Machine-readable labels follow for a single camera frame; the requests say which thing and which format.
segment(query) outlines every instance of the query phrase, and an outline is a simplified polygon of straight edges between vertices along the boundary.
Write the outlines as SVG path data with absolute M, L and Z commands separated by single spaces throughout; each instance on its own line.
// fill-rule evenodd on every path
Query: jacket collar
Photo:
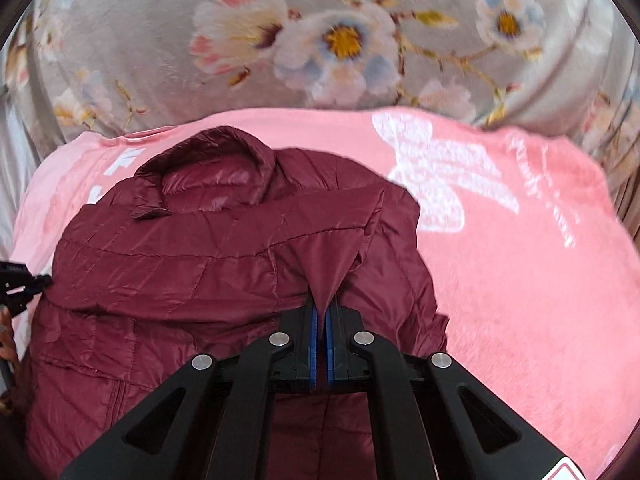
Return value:
M 184 212 L 194 192 L 198 200 L 191 202 L 209 203 L 209 210 L 256 205 L 274 168 L 273 150 L 254 136 L 231 126 L 203 130 L 140 166 L 133 176 L 131 216 Z

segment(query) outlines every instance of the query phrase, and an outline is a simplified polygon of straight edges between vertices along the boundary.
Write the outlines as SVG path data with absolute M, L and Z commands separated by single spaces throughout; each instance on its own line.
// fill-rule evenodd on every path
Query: floral fabric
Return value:
M 40 159 L 86 129 L 407 105 L 569 136 L 624 216 L 640 164 L 637 44 L 610 0 L 35 0 L 2 67 Z

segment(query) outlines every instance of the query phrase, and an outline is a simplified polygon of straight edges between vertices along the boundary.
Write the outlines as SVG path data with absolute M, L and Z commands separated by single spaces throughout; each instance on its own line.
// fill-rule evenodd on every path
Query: maroon puffer jacket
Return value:
M 241 351 L 308 287 L 404 352 L 443 349 L 418 215 L 356 162 L 228 126 L 156 156 L 84 206 L 56 249 L 25 364 L 34 462 L 54 478 L 191 356 Z M 375 478 L 368 418 L 361 395 L 279 399 L 269 478 Z

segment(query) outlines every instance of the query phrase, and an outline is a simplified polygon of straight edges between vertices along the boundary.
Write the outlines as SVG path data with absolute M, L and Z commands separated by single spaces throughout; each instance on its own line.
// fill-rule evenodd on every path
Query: jacket zipper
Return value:
M 109 428 L 112 428 L 113 425 L 118 421 L 118 415 L 120 414 L 120 408 L 122 406 L 122 401 L 124 400 L 124 390 L 125 390 L 125 382 L 118 381 L 118 387 L 116 389 L 115 399 L 113 401 L 113 408 L 111 409 L 111 417 L 109 421 Z

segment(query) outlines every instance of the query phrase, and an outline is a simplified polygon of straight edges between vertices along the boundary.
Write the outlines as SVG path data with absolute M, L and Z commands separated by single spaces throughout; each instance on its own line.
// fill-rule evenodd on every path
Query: metal screw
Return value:
M 206 370 L 212 364 L 213 359 L 206 354 L 196 355 L 196 357 L 191 360 L 191 366 L 193 366 L 196 370 Z
M 289 334 L 285 334 L 284 332 L 275 332 L 269 336 L 269 343 L 274 346 L 284 346 L 288 344 L 290 340 Z
M 370 345 L 373 343 L 373 334 L 371 332 L 358 332 L 355 336 L 353 336 L 353 340 L 359 345 Z
M 436 368 L 449 368 L 452 362 L 451 357 L 444 352 L 438 352 L 431 356 L 431 363 Z

